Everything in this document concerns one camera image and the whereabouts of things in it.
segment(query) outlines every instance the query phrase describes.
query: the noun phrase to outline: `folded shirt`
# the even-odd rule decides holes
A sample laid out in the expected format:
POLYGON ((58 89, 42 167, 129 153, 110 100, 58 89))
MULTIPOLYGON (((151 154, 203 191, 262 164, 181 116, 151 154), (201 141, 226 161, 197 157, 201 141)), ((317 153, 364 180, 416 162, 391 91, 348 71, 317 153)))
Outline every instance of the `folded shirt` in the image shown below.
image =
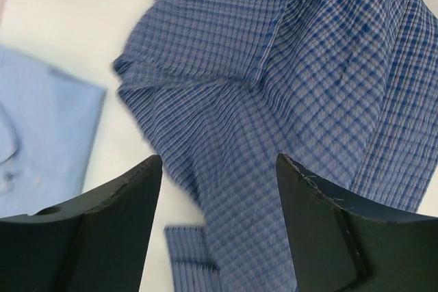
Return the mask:
POLYGON ((275 160, 415 211, 438 159, 422 0, 157 0, 120 97, 206 227, 166 230, 176 292, 291 292, 275 160))
POLYGON ((105 90, 0 46, 0 217, 81 193, 105 90))

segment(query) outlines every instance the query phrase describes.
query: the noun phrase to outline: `black plastic part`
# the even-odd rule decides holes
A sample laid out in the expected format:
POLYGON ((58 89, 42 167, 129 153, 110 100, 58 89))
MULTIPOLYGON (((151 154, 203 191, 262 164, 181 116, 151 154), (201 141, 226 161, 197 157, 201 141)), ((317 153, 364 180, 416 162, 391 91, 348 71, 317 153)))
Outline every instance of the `black plastic part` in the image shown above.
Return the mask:
POLYGON ((300 292, 438 291, 438 219, 362 198, 285 155, 277 178, 300 292))
POLYGON ((137 292, 161 178, 150 157, 37 215, 0 219, 0 291, 137 292))

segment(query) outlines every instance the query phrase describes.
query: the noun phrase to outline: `white background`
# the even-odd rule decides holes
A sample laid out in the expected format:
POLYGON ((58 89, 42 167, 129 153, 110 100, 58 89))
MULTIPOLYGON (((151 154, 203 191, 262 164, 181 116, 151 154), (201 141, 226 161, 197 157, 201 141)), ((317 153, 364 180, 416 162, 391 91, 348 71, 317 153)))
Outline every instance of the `white background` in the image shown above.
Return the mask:
MULTIPOLYGON (((438 14, 438 0, 425 0, 438 14)), ((7 0, 0 42, 108 88, 84 190, 119 176, 153 150, 116 98, 111 70, 130 30, 153 0, 7 0)), ((438 174, 420 212, 438 216, 438 174)), ((173 291, 163 229, 202 224, 190 199, 164 177, 140 291, 173 291)))

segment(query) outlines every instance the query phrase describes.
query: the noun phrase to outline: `blue plaid shirt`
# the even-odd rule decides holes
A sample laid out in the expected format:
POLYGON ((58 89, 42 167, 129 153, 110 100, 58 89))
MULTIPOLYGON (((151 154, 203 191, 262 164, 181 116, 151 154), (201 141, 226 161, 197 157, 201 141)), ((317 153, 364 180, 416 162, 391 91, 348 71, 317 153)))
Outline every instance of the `blue plaid shirt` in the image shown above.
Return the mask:
POLYGON ((438 158, 438 25, 421 0, 157 0, 121 98, 206 227, 166 230, 177 292, 291 292, 284 152, 415 211, 438 158))

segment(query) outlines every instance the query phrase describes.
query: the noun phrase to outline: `blue checkered cloth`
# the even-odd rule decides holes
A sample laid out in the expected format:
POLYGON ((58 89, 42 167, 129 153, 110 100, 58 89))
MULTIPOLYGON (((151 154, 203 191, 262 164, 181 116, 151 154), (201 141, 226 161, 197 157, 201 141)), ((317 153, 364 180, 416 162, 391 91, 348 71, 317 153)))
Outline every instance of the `blue checkered cloth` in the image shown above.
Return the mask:
POLYGON ((415 211, 437 165, 437 60, 421 0, 157 0, 114 68, 205 214, 166 229, 175 291, 295 291, 280 152, 415 211))

